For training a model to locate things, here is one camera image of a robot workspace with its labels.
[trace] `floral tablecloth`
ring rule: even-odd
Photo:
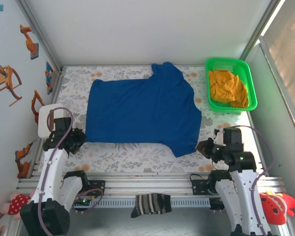
[[[215,128],[250,125],[246,112],[236,115],[214,113],[209,109],[204,67],[178,66],[178,69],[194,89],[195,104],[202,112],[199,141],[212,137]],[[151,74],[151,66],[68,67],[61,82],[57,103],[70,109],[75,119],[74,127],[85,131],[89,91],[95,79],[140,79],[149,78]],[[253,152],[258,159],[252,132],[243,128],[242,135],[245,150]],[[223,163],[215,164],[214,167],[226,168]],[[85,143],[75,155],[70,154],[64,171],[83,169],[86,172],[107,173],[189,173],[209,172],[214,167],[199,152],[175,158],[172,151],[161,144]]]

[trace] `striped sock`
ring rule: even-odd
[[[170,195],[160,193],[137,195],[131,218],[136,218],[144,214],[165,214],[171,211],[172,206]]]

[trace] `t-shirt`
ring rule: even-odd
[[[175,157],[196,151],[201,112],[193,89],[169,62],[152,70],[148,79],[93,82],[87,142],[160,143]]]

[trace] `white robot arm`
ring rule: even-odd
[[[208,176],[210,192],[221,197],[231,222],[231,236],[273,236],[266,221],[256,186],[256,163],[243,151],[241,130],[215,130],[216,139],[199,142],[197,150],[215,163],[223,160],[229,170],[214,170]]]
[[[71,118],[58,118],[54,122],[56,129],[43,145],[44,163],[38,187],[31,202],[22,206],[20,211],[30,236],[66,234],[70,226],[69,211],[72,204],[78,193],[89,190],[84,171],[66,173],[61,185],[69,153],[77,152],[86,140],[86,135],[80,129],[72,129]]]

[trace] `basket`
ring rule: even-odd
[[[231,107],[230,103],[224,104],[211,99],[210,94],[210,82],[208,71],[211,70],[229,70],[234,75],[238,75],[239,79],[245,84],[248,93],[248,107],[247,108],[236,108]],[[254,83],[252,81],[250,68],[247,63],[238,59],[229,58],[211,58],[206,61],[206,86],[207,86],[207,99],[210,109],[214,112],[225,112],[225,113],[237,113],[249,112],[257,107],[257,97],[255,92]]]

